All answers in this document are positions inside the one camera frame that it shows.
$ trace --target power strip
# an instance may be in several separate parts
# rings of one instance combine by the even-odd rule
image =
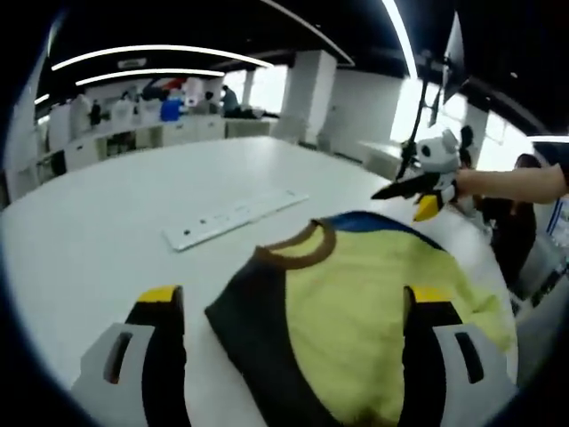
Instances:
[[[218,213],[204,215],[188,220],[186,223],[168,227],[164,229],[164,235],[172,249],[181,252],[308,198],[308,195],[289,189],[273,190],[261,196],[243,200]]]

